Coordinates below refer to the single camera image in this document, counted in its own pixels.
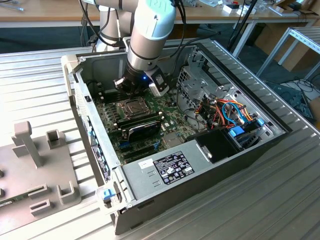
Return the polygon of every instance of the wire bundle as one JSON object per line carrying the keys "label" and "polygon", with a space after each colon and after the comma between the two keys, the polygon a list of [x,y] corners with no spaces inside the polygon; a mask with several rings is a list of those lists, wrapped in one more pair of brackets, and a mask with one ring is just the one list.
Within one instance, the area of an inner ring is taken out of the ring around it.
{"label": "wire bundle", "polygon": [[254,120],[249,115],[246,106],[234,100],[217,99],[217,103],[212,107],[215,109],[215,114],[212,118],[211,129],[215,126],[226,128],[237,126],[237,122],[231,118],[232,114],[237,115],[244,123]]}

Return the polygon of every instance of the gray mounting block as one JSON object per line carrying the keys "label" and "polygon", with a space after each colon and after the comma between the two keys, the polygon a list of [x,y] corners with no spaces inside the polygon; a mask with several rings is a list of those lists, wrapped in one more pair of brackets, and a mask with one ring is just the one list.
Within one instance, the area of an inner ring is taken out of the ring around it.
{"label": "gray mounting block", "polygon": [[[25,148],[15,137],[17,146]],[[41,159],[38,168],[28,152],[16,156],[15,144],[0,147],[0,235],[81,201],[65,135],[54,130],[31,142]]]}

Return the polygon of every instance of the power supply label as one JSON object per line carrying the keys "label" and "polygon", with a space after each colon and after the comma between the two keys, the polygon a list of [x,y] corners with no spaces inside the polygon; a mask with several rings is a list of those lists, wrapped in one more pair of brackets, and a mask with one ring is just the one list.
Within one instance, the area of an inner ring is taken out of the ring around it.
{"label": "power supply label", "polygon": [[195,172],[182,151],[155,160],[153,164],[167,185]]}

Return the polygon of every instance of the metal rack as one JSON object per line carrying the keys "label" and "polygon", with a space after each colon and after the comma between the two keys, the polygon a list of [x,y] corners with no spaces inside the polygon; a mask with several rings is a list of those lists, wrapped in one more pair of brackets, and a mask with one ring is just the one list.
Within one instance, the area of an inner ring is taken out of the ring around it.
{"label": "metal rack", "polygon": [[[293,132],[254,165],[120,236],[114,235],[111,218],[100,212],[93,196],[97,184],[70,111],[60,63],[63,55],[91,50],[0,55],[2,116],[33,121],[35,135],[53,126],[65,132],[82,196],[78,205],[8,232],[1,239],[51,239],[62,234],[66,239],[110,240],[317,239],[320,133],[220,44],[208,39],[201,43]],[[209,71],[220,82],[226,80],[215,67]],[[10,140],[9,131],[2,130],[1,142]]]}
{"label": "metal rack", "polygon": [[[285,44],[289,36],[292,36],[295,38],[292,45],[288,48],[286,53],[283,55],[283,57],[278,62],[279,65],[282,65],[284,61],[287,59],[287,57],[290,55],[292,50],[297,46],[299,42],[303,43],[310,49],[314,50],[318,54],[320,54],[320,27],[313,26],[313,27],[289,27],[281,39],[278,41],[278,43],[275,45],[274,49],[268,56],[268,58],[265,60],[259,71],[256,73],[256,75],[259,77],[262,72],[266,69],[266,67],[271,63],[271,61],[275,58],[277,52],[279,49]],[[310,76],[320,67],[320,62],[318,62],[313,69],[305,76],[305,79],[310,78]]]}

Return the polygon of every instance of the robotic arm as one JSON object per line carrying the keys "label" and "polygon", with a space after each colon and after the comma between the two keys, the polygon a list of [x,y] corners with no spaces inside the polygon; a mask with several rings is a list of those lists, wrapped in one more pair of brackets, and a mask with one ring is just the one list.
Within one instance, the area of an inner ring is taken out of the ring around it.
{"label": "robotic arm", "polygon": [[176,19],[172,0],[84,0],[134,13],[134,25],[123,77],[114,80],[120,92],[131,96],[150,88],[156,97],[163,96],[169,86],[157,66],[159,56]]}

